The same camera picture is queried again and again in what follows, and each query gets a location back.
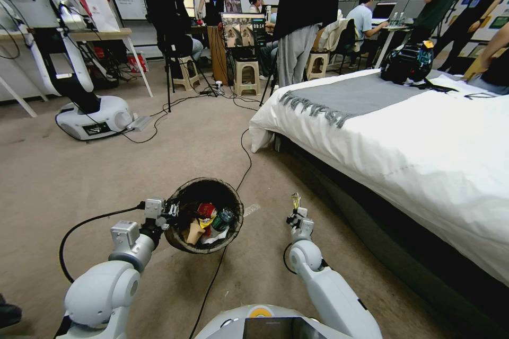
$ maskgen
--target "plastic bottle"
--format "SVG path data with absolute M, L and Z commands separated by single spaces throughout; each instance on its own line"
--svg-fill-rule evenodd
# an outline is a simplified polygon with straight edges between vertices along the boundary
M 401 12 L 401 14 L 399 15 L 399 22 L 398 22 L 398 25 L 399 26 L 403 26 L 405 24 L 405 16 L 404 16 L 404 12 Z
M 389 26 L 394 26 L 398 22 L 398 12 L 394 12 L 394 16 L 389 21 Z

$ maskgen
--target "beige stool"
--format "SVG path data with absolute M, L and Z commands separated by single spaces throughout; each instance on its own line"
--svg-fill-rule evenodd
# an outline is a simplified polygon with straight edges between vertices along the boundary
M 174 85 L 182 85 L 187 91 L 191 91 L 193 85 L 197 82 L 200 84 L 200 78 L 198 77 L 198 70 L 196 69 L 195 62 L 190 56 L 179 58 L 180 70 L 182 71 L 182 78 L 174 78 Z M 189 62 L 192 64 L 193 73 L 189 73 Z
M 309 54 L 306 77 L 308 81 L 315 78 L 324 78 L 329 63 L 329 52 L 311 51 Z
M 244 69 L 251 68 L 249 76 L 244 75 Z M 256 95 L 260 93 L 260 71 L 258 69 L 258 61 L 237 61 L 235 60 L 235 93 L 242 95 L 243 91 L 251 90 Z

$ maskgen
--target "gray sweatpants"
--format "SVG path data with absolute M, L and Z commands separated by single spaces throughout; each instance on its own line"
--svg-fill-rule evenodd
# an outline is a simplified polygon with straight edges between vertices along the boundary
M 318 29 L 318 24 L 305 26 L 279 40 L 279 87 L 302 82 Z

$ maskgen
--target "chair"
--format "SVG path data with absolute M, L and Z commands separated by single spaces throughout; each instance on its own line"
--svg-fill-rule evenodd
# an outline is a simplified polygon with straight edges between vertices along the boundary
M 244 69 L 252 69 L 251 76 L 249 77 L 248 83 L 244 83 Z M 242 95 L 244 91 L 255 91 L 255 94 L 260 93 L 260 70 L 258 67 L 258 61 L 252 58 L 248 59 L 236 59 L 235 60 L 235 93 Z
M 200 84 L 200 78 L 198 76 L 198 70 L 196 69 L 196 64 L 190 56 L 178 58 L 180 69 L 182 71 L 182 78 L 173 78 L 173 92 L 175 92 L 175 84 L 182 85 L 187 91 L 191 91 L 193 85 L 197 83 Z
M 500 49 L 498 52 L 496 52 L 493 55 L 493 57 L 495 57 L 495 58 L 500 57 L 505 52 L 505 50 L 506 50 L 506 48 Z M 479 55 L 477 56 L 476 60 L 472 63 L 472 65 L 470 65 L 470 67 L 465 72 L 465 74 L 463 74 L 463 79 L 465 81 L 470 81 L 472 78 L 475 77 L 475 75 L 486 71 L 486 69 L 481 68 L 481 56 L 482 56 L 482 51 L 479 52 Z
M 315 78 L 324 78 L 329 63 L 329 52 L 325 49 L 313 49 L 309 54 L 306 78 L 308 81 Z
M 347 27 L 344 29 L 343 32 L 341 32 L 338 40 L 337 47 L 334 51 L 331 52 L 331 57 L 334 57 L 335 55 L 342 55 L 343 60 L 341 61 L 341 66 L 339 67 L 339 74 L 343 74 L 341 72 L 343 65 L 345 63 L 346 56 L 353 51 L 353 47 L 355 44 L 355 23 L 354 19 L 350 19 L 348 21 Z

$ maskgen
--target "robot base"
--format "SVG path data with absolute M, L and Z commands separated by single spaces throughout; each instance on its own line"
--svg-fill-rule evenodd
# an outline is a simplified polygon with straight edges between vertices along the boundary
M 98 98 L 99 111 L 91 114 L 84 114 L 74 103 L 66 104 L 56 116 L 57 124 L 73 138 L 91 140 L 117 134 L 133 122 L 129 105 L 122 98 L 110 95 Z

